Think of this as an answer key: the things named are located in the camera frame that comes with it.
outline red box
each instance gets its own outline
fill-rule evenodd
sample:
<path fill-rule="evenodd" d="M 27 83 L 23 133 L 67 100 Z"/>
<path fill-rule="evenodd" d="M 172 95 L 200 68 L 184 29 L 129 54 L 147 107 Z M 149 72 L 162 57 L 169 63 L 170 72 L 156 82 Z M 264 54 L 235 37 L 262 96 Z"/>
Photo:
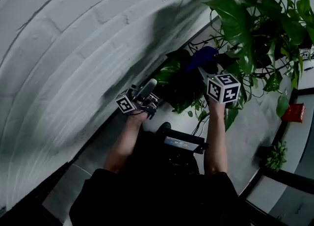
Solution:
<path fill-rule="evenodd" d="M 288 122 L 301 122 L 304 114 L 304 103 L 302 104 L 291 104 L 286 110 L 285 114 L 281 117 L 282 121 Z"/>

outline textured wall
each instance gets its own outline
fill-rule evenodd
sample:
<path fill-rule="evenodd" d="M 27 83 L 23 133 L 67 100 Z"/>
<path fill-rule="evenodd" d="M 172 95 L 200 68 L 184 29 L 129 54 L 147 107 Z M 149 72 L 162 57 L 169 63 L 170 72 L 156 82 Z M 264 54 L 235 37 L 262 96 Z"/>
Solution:
<path fill-rule="evenodd" d="M 0 208 L 72 159 L 209 21 L 201 0 L 0 0 Z"/>

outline black shirt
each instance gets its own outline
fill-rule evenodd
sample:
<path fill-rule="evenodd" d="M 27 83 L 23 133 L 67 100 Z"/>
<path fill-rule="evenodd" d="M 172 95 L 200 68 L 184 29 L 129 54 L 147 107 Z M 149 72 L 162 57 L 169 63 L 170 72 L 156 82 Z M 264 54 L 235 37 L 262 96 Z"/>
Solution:
<path fill-rule="evenodd" d="M 96 170 L 70 210 L 73 226 L 250 225 L 226 173 L 139 178 Z"/>

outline blue fabric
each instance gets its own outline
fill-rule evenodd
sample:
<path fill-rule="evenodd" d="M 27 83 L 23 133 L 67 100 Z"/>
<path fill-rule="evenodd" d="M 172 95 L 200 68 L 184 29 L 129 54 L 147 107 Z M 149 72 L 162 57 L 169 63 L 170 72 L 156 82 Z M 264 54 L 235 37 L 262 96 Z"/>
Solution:
<path fill-rule="evenodd" d="M 193 54 L 191 62 L 186 66 L 186 71 L 191 71 L 199 66 L 205 67 L 208 62 L 216 62 L 215 55 L 218 53 L 218 50 L 210 46 L 201 48 Z"/>

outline concrete floor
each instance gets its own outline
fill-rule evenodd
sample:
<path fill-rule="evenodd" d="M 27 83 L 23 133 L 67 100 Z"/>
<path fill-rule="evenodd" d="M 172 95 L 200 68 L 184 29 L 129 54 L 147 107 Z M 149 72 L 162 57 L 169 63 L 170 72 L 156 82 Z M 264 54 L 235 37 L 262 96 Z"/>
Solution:
<path fill-rule="evenodd" d="M 209 27 L 204 30 L 194 43 L 207 39 L 213 30 Z M 283 76 L 281 91 L 291 93 L 290 79 Z M 263 85 L 259 81 L 259 88 L 253 94 L 261 96 Z M 280 119 L 276 115 L 276 106 L 279 93 L 270 92 L 261 98 L 252 97 L 239 112 L 235 122 L 226 133 L 228 149 L 229 171 L 238 194 L 246 187 L 252 176 L 258 170 L 258 163 L 254 155 L 260 145 L 270 145 L 279 126 Z M 69 168 L 54 190 L 49 194 L 43 205 L 61 222 L 69 225 L 68 212 L 77 195 L 80 193 L 84 180 L 89 178 L 94 170 L 102 168 L 108 150 L 118 138 L 123 129 L 126 117 L 117 114 L 112 121 L 94 138 L 94 141 L 85 149 L 75 162 L 76 166 Z M 203 171 L 202 155 L 197 156 L 200 172 Z"/>

